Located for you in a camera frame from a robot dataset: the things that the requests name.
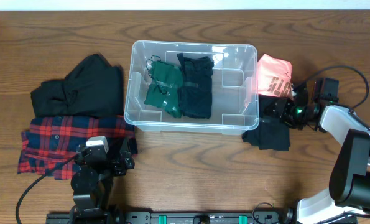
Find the black garment with tape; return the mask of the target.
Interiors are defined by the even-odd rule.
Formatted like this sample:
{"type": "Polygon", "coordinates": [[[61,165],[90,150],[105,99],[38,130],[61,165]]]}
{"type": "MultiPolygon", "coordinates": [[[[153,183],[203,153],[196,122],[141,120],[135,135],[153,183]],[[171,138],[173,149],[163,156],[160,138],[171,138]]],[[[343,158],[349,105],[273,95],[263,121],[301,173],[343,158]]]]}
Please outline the black garment with tape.
{"type": "Polygon", "coordinates": [[[259,95],[259,125],[256,129],[243,133],[243,142],[257,146],[260,150],[289,150],[289,128],[269,112],[278,100],[278,97],[259,95]]]}

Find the pink printed shirt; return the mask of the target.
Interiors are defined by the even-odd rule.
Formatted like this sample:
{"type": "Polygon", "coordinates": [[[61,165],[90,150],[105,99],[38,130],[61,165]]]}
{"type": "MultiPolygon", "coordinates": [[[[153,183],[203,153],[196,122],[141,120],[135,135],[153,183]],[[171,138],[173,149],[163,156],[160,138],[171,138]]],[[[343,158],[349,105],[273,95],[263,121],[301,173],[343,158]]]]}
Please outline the pink printed shirt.
{"type": "Polygon", "coordinates": [[[258,93],[292,98],[292,64],[264,54],[257,62],[258,93]]]}

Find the dark green cloth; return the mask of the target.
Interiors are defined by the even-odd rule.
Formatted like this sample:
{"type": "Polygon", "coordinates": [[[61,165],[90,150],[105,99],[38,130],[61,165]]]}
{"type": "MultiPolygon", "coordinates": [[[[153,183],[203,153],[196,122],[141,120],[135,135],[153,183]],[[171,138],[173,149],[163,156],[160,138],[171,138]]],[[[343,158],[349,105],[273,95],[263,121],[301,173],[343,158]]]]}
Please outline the dark green cloth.
{"type": "Polygon", "coordinates": [[[181,68],[153,55],[146,60],[146,69],[151,83],[144,104],[163,109],[174,118],[181,118],[178,96],[178,91],[183,86],[181,68]]]}

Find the dark navy garment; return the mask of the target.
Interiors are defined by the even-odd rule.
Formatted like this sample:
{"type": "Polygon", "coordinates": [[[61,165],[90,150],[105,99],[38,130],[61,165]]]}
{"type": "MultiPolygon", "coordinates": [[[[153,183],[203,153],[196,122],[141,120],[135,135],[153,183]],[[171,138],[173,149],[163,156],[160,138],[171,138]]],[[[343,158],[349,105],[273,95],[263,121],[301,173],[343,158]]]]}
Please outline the dark navy garment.
{"type": "Polygon", "coordinates": [[[184,116],[210,119],[214,62],[208,56],[188,58],[177,54],[183,72],[183,85],[178,89],[179,108],[184,116]]]}

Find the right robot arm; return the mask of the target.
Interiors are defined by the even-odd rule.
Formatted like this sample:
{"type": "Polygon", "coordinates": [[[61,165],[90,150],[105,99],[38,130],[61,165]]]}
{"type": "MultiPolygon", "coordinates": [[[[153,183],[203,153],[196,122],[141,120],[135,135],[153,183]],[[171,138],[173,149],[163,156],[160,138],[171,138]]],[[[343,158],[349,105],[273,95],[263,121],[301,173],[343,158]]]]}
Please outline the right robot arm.
{"type": "Polygon", "coordinates": [[[297,92],[294,99],[279,98],[264,114],[292,129],[312,124],[331,134],[341,150],[328,188],[299,200],[296,208],[282,214],[281,223],[352,223],[356,217],[370,218],[370,126],[352,107],[340,104],[337,84],[315,84],[308,105],[298,102],[301,96],[297,92]]]}

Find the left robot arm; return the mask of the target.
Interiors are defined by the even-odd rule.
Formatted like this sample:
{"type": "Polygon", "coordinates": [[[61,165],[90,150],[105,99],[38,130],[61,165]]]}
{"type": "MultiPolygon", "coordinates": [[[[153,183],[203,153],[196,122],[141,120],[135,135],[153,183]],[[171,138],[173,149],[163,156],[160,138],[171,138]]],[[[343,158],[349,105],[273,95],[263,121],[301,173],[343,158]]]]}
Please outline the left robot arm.
{"type": "Polygon", "coordinates": [[[110,149],[106,137],[91,137],[78,150],[75,162],[80,170],[72,177],[71,187],[79,215],[107,213],[113,179],[135,167],[130,139],[124,138],[119,143],[119,147],[110,149]]]}

